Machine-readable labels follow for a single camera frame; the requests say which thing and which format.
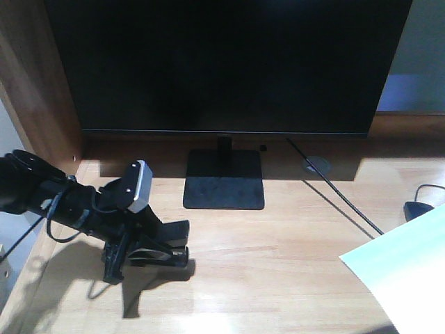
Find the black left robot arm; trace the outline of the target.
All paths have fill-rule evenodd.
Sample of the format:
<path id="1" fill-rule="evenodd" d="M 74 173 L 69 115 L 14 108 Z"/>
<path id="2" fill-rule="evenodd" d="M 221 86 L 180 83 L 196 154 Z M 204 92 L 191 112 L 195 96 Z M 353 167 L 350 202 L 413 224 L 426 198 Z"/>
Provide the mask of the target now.
<path id="1" fill-rule="evenodd" d="M 149 206 L 152 171 L 131 162 L 124 176 L 96 189 L 78 183 L 45 160 L 23 150 L 1 158 L 1 211 L 33 212 L 78 233 L 104 241 L 104 282 L 123 280 L 122 266 L 188 264 L 188 221 L 162 223 Z"/>

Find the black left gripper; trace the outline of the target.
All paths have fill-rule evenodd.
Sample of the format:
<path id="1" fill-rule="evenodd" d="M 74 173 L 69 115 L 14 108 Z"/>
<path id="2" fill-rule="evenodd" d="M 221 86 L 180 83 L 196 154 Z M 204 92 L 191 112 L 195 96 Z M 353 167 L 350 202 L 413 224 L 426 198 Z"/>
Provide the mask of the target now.
<path id="1" fill-rule="evenodd" d="M 149 206 L 137 213 L 119 208 L 117 200 L 122 197 L 119 186 L 119 180 L 112 181 L 97 192 L 93 186 L 72 180 L 43 182 L 41 189 L 49 201 L 42 210 L 47 220 L 47 236 L 58 243 L 67 243 L 84 233 L 104 241 L 103 281 L 110 284 L 123 281 L 122 265 L 130 248 L 142 237 L 154 238 L 162 244 L 131 251 L 128 259 L 132 265 L 186 267 L 189 221 L 161 223 Z"/>

